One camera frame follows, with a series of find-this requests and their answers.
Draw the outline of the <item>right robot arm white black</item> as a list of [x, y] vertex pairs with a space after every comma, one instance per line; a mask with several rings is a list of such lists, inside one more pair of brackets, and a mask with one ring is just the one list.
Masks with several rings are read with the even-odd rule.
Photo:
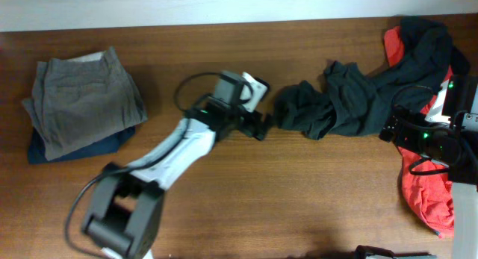
[[427, 115], [391, 100], [391, 115], [379, 138], [420, 156], [409, 172], [427, 176], [446, 174], [453, 183], [453, 258], [477, 257], [477, 77], [454, 75], [438, 92]]

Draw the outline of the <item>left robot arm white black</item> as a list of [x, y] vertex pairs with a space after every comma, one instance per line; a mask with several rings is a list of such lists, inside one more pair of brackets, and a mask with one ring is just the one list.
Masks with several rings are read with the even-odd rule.
[[[185, 108], [163, 142], [125, 166], [107, 164], [82, 188], [64, 223], [68, 247], [96, 258], [151, 258], [166, 192], [179, 177], [233, 131], [259, 141], [265, 138], [272, 117], [256, 107], [270, 85], [246, 72], [222, 71], [216, 77], [214, 91]], [[99, 253], [77, 246], [69, 233], [74, 211], [90, 188], [94, 191], [81, 232], [101, 249]]]

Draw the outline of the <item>dark green t-shirt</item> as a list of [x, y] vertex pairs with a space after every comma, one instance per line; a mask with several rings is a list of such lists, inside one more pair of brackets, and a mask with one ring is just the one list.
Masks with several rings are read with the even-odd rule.
[[385, 32], [384, 46], [389, 67], [377, 75], [367, 77], [356, 63], [335, 61], [323, 72], [323, 92], [307, 81], [284, 88], [274, 101], [276, 125], [312, 140], [328, 133], [378, 134], [393, 104], [421, 111], [444, 80], [470, 71], [468, 59], [440, 22], [404, 17]]

